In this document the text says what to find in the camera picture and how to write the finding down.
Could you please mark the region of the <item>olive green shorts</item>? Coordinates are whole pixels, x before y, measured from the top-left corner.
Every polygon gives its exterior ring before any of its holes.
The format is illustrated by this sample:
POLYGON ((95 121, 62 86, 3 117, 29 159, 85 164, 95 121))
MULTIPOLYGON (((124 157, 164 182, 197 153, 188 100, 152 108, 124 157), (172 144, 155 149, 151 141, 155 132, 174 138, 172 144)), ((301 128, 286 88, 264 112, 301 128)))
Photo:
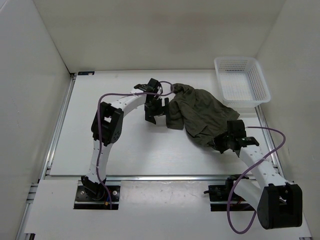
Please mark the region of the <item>olive green shorts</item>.
POLYGON ((213 147, 214 138, 227 131, 227 121, 240 117, 236 110, 225 106, 204 89, 175 83, 173 93, 175 96, 168 103, 167 128, 185 130, 201 147, 213 147))

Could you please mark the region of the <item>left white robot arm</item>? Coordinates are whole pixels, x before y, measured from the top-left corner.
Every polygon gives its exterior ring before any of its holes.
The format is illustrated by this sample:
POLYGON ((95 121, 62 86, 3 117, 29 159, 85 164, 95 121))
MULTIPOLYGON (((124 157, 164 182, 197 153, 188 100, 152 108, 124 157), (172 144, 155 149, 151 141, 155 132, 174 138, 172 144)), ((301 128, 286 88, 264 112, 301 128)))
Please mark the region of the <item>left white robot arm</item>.
POLYGON ((91 132, 93 152, 88 173, 81 177, 85 193, 93 201, 104 200, 111 205, 112 191, 106 185, 106 167, 112 146, 119 140, 123 121, 134 109, 144 106, 145 121, 156 124, 155 117, 167 116, 172 92, 163 93, 163 81, 152 78, 137 84, 129 93, 106 93, 98 100, 91 132))

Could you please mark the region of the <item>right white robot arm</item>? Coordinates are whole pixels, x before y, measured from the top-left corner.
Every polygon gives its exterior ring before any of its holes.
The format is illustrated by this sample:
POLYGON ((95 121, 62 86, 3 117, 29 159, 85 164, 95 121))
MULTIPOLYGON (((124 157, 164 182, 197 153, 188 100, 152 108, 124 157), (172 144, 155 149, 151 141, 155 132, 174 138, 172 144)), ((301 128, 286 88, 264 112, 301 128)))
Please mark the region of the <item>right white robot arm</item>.
POLYGON ((214 139, 220 153, 232 150, 255 177, 253 184, 244 176, 225 186, 230 200, 243 198, 255 210, 260 225, 266 229, 296 228, 303 223, 303 193, 297 185, 282 177, 261 151, 252 136, 234 137, 223 133, 214 139))

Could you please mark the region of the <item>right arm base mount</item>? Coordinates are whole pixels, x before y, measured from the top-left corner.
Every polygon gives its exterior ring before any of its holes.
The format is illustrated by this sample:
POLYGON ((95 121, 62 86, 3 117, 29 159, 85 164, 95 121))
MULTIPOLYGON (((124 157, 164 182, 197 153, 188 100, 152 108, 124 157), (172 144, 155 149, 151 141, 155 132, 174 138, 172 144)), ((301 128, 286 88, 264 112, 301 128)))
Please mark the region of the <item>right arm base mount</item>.
MULTIPOLYGON (((233 181, 228 178, 224 184, 208 185, 208 188, 203 192, 209 196, 211 212, 226 212, 227 201, 230 190, 233 186, 233 181)), ((242 197, 233 193, 229 210, 231 212, 253 212, 254 208, 249 205, 242 197)))

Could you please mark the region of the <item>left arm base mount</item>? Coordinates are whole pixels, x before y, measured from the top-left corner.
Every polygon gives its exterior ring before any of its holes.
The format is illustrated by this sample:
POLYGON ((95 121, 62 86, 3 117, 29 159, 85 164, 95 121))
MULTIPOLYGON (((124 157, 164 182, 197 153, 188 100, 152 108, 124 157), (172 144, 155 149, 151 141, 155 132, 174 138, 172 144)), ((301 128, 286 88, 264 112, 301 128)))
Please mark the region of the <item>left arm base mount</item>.
POLYGON ((97 193, 92 192, 87 187, 79 184, 77 186, 73 208, 75 210, 118 210, 121 186, 107 185, 110 192, 102 186, 97 193))

